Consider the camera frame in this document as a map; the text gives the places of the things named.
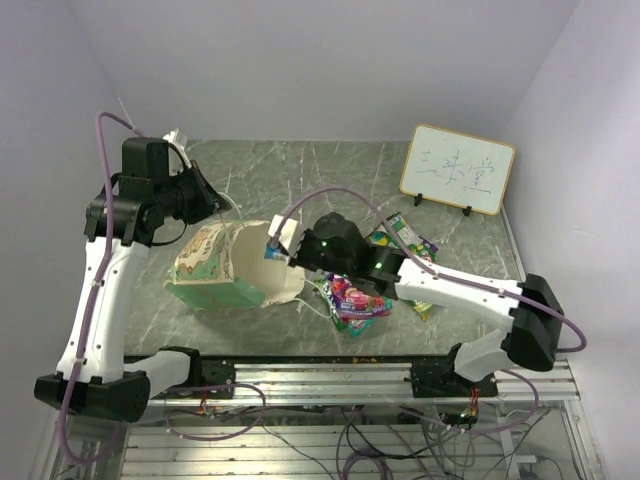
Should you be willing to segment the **yellow green Fox's packet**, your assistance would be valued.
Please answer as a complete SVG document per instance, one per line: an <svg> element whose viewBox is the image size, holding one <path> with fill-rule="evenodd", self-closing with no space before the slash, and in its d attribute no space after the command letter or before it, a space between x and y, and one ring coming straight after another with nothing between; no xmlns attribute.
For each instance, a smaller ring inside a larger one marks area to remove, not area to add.
<svg viewBox="0 0 640 480"><path fill-rule="evenodd" d="M345 331L347 329L347 323L338 313L336 303L332 297L329 281L326 279L314 280L312 284L326 304L328 309L328 318L331 320L333 326L338 332Z"/></svg>
<svg viewBox="0 0 640 480"><path fill-rule="evenodd" d="M433 305L427 302L406 300L405 303L418 315L422 321L427 321Z"/></svg>

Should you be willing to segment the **purple berries Fox's packet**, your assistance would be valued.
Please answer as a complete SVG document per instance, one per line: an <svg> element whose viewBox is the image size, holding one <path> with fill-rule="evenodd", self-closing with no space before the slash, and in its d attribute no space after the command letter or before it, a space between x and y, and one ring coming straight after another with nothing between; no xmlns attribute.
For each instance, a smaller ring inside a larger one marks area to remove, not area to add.
<svg viewBox="0 0 640 480"><path fill-rule="evenodd" d="M390 299L365 294L346 277L329 274L327 286L329 298L343 319L377 318L391 312L393 304Z"/></svg>

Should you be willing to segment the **small blue item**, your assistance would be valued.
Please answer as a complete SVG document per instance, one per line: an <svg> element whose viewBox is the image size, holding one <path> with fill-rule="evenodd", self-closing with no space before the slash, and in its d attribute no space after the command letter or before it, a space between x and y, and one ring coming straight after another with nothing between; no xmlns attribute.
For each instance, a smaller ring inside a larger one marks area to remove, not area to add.
<svg viewBox="0 0 640 480"><path fill-rule="evenodd" d="M267 245L264 253L264 258L267 260L274 261L288 261L288 255L285 251L283 251L280 247L274 247L272 245Z"/></svg>

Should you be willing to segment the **green printed paper bag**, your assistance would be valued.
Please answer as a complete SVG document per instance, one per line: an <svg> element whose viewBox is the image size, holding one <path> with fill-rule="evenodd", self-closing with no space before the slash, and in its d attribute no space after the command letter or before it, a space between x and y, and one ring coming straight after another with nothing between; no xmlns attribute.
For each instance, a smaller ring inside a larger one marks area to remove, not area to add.
<svg viewBox="0 0 640 480"><path fill-rule="evenodd" d="M305 271L265 256L270 222L216 220L203 225L176 256L164 287L195 310L265 308L297 301Z"/></svg>

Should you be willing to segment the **green Fox's candy packet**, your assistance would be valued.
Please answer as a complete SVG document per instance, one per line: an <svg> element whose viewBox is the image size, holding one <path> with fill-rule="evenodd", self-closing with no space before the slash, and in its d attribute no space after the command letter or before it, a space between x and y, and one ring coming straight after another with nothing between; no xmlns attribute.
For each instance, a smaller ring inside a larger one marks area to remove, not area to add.
<svg viewBox="0 0 640 480"><path fill-rule="evenodd" d="M396 235L404 242L406 247L412 252L419 254L421 237L405 220L404 216L397 212L386 218L386 222ZM391 235L385 226L380 223L368 236L367 240L378 246L400 248L400 244L396 241L395 237Z"/></svg>

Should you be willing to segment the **purple Fox's candy packet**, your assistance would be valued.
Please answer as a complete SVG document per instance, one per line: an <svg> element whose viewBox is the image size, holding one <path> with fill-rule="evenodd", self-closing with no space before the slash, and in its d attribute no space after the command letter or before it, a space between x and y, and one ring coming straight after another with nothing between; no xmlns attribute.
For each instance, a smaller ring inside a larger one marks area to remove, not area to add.
<svg viewBox="0 0 640 480"><path fill-rule="evenodd" d="M437 262L438 247L424 238L421 239L419 253L431 263Z"/></svg>

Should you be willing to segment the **teal red Fox's packet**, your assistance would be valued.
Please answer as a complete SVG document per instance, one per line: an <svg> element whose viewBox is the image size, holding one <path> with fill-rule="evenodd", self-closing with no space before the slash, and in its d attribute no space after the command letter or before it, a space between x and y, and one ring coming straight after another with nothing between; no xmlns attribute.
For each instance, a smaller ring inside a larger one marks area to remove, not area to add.
<svg viewBox="0 0 640 480"><path fill-rule="evenodd" d="M346 329L352 338L357 338L374 323L373 318L368 319L348 319L345 321Z"/></svg>

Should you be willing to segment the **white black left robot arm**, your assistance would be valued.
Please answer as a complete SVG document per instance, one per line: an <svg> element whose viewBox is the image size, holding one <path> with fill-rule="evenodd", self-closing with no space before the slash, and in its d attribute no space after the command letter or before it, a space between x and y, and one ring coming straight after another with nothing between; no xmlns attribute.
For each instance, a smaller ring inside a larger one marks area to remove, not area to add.
<svg viewBox="0 0 640 480"><path fill-rule="evenodd" d="M124 341L131 297L168 218L185 226L230 210L188 159L178 131L122 144L118 192L100 192L87 206L83 287L69 341L54 373L36 379L34 396L90 418L134 423L150 398L172 388L192 397L203 387L197 350L163 347L126 363Z"/></svg>

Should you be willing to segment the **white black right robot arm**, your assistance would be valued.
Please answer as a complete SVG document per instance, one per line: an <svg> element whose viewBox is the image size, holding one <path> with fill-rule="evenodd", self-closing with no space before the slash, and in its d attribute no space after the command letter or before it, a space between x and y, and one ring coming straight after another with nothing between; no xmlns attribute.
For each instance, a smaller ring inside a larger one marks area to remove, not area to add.
<svg viewBox="0 0 640 480"><path fill-rule="evenodd" d="M292 219L272 226L270 233L288 254L291 267L338 275L371 296L459 310L492 326L483 337L451 348L440 373L448 393L463 395L476 382L512 366L536 372L553 369L561 308L544 278L499 280L438 266L370 243L353 222L335 212L312 228Z"/></svg>

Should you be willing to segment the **small whiteboard yellow frame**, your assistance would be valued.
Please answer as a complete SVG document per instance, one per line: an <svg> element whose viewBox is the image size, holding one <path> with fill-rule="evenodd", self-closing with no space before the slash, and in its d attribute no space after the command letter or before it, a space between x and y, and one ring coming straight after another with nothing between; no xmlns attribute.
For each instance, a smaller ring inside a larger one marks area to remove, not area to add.
<svg viewBox="0 0 640 480"><path fill-rule="evenodd" d="M515 157L510 144L420 124L409 144L399 189L416 199L495 216Z"/></svg>

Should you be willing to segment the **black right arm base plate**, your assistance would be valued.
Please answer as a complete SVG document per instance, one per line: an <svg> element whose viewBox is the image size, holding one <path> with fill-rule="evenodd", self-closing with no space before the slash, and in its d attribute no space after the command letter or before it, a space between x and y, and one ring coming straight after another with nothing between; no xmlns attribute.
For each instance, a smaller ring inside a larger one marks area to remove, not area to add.
<svg viewBox="0 0 640 480"><path fill-rule="evenodd" d="M489 374L478 382L466 380L453 372L444 356L425 357L412 363L404 377L414 398L463 398L478 393L481 398L496 397L495 376Z"/></svg>

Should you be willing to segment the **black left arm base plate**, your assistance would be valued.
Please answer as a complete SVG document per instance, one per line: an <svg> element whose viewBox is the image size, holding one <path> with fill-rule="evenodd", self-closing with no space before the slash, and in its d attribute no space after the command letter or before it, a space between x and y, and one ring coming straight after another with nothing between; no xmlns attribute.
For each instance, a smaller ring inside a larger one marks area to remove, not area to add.
<svg viewBox="0 0 640 480"><path fill-rule="evenodd" d="M198 380L188 380L185 384L171 387L166 395L229 400L234 394L235 381L236 369L230 361L204 359Z"/></svg>

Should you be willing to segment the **aluminium mounting rail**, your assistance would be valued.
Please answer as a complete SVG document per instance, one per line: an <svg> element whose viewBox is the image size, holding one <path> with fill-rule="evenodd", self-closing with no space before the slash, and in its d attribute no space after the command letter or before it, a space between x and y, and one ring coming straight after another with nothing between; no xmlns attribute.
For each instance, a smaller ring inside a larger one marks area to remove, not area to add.
<svg viewBox="0 0 640 480"><path fill-rule="evenodd" d="M408 382L411 376L409 363L365 364L238 364L232 379L249 388L233 388L231 391L215 389L203 393L162 393L152 398L153 406L196 406L205 397L210 405L253 406L261 403L254 392L258 388L269 406L319 406L347 404L404 404L417 405L426 402L465 404L468 394L445 397L420 397L417 389ZM482 402L532 402L534 391L541 402L578 400L580 393L567 362L561 361L546 373L515 371L518 379L497 372L487 386L481 388Z"/></svg>

